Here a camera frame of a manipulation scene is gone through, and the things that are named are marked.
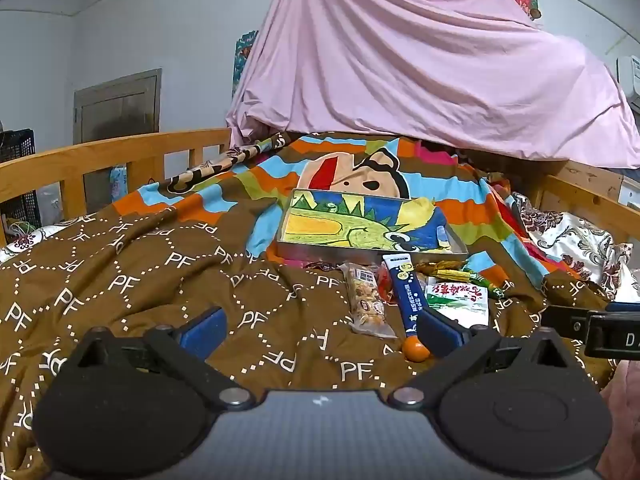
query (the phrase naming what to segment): black crate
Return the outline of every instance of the black crate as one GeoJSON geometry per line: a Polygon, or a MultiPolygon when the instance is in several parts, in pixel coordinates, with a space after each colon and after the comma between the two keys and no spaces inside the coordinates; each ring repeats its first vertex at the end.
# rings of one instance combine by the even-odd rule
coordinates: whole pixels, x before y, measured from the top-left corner
{"type": "MultiPolygon", "coordinates": [[[[0,162],[33,155],[34,153],[33,130],[0,132],[0,162]]],[[[35,191],[30,191],[0,203],[0,213],[28,222],[34,227],[42,227],[35,191]]]]}

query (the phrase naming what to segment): white appliance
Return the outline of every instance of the white appliance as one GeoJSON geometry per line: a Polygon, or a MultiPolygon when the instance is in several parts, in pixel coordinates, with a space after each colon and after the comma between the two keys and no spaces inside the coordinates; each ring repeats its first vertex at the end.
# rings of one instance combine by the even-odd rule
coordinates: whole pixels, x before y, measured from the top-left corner
{"type": "Polygon", "coordinates": [[[631,109],[640,114],[640,59],[636,56],[619,57],[616,68],[618,83],[626,100],[631,109]]]}

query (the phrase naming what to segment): cartoon eye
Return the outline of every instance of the cartoon eye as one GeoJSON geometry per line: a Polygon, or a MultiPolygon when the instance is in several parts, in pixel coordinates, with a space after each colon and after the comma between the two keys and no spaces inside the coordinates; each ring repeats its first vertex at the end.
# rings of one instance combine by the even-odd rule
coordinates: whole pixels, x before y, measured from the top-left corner
{"type": "Polygon", "coordinates": [[[417,251],[418,248],[410,244],[411,237],[404,233],[385,233],[385,238],[391,242],[395,242],[394,249],[396,251],[417,251]]]}

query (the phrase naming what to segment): wooden door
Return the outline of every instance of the wooden door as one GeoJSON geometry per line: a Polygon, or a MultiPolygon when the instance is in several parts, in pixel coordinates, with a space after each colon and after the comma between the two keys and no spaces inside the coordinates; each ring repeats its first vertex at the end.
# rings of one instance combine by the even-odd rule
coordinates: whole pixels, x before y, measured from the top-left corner
{"type": "MultiPolygon", "coordinates": [[[[159,131],[161,69],[79,90],[74,95],[74,144],[159,131]]],[[[111,168],[86,174],[87,212],[111,203],[111,168]]]]}

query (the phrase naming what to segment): bed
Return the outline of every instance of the bed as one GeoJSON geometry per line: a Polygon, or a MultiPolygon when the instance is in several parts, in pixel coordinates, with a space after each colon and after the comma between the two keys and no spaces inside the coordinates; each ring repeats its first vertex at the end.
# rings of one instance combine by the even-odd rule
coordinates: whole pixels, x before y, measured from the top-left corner
{"type": "MultiPolygon", "coordinates": [[[[27,240],[0,267],[0,449],[9,478],[17,470],[40,478],[46,470],[30,431],[33,409],[93,326],[138,336],[156,324],[206,327],[217,313],[223,322],[197,335],[193,351],[258,396],[266,388],[387,394],[433,363],[406,361],[401,339],[352,333],[339,271],[305,268],[275,253],[287,194],[326,160],[347,174],[367,167],[368,178],[382,183],[380,194],[398,192],[400,177],[411,197],[431,196],[468,245],[474,270],[505,288],[505,300],[490,306],[504,335],[532,332],[549,302],[606,304],[562,262],[532,256],[495,179],[444,149],[408,137],[279,132],[228,150],[229,136],[222,128],[121,137],[0,164],[0,202],[59,182],[65,215],[60,229],[38,244],[27,240]],[[220,158],[203,163],[206,146],[219,146],[220,158]],[[164,154],[185,150],[192,170],[165,180],[164,154]],[[130,193],[87,214],[82,175],[116,164],[127,165],[130,193]]],[[[577,184],[570,163],[487,158],[478,166],[511,172],[535,205],[552,193],[640,238],[640,213],[577,184]]],[[[387,317],[403,333],[399,312],[387,317]]],[[[597,387],[610,380],[613,363],[585,357],[579,342],[567,345],[597,387]]]]}

